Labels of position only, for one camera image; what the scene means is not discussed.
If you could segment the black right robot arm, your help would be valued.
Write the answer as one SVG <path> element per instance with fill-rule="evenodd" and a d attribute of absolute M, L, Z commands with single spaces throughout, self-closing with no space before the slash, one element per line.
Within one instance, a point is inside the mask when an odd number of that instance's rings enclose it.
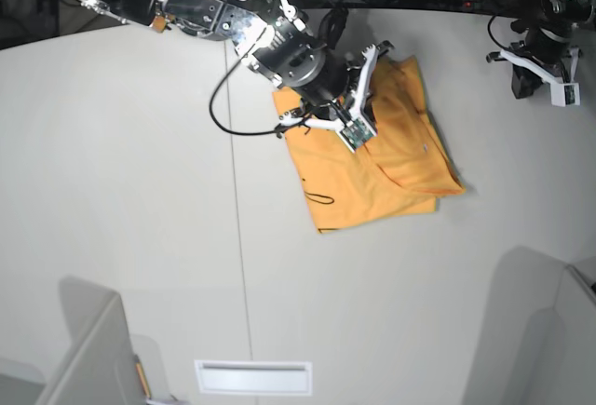
<path fill-rule="evenodd" d="M 356 150 L 377 134 L 370 86 L 379 59 L 393 46 L 384 41 L 368 45 L 356 58 L 336 56 L 345 7 L 333 7 L 312 30 L 307 15 L 289 0 L 75 1 L 123 24 L 160 33 L 177 28 L 193 37 L 231 42 L 238 65 L 299 97 L 271 129 L 277 137 L 293 128 L 323 129 Z"/>

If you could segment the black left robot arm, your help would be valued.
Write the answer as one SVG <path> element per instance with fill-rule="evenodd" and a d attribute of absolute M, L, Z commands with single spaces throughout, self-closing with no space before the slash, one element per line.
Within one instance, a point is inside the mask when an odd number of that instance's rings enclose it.
<path fill-rule="evenodd" d="M 486 61 L 511 65 L 511 91 L 518 100 L 543 86 L 554 106 L 580 104 L 576 71 L 582 51 L 576 30 L 595 23 L 595 0 L 507 0 L 487 23 L 497 46 Z"/>

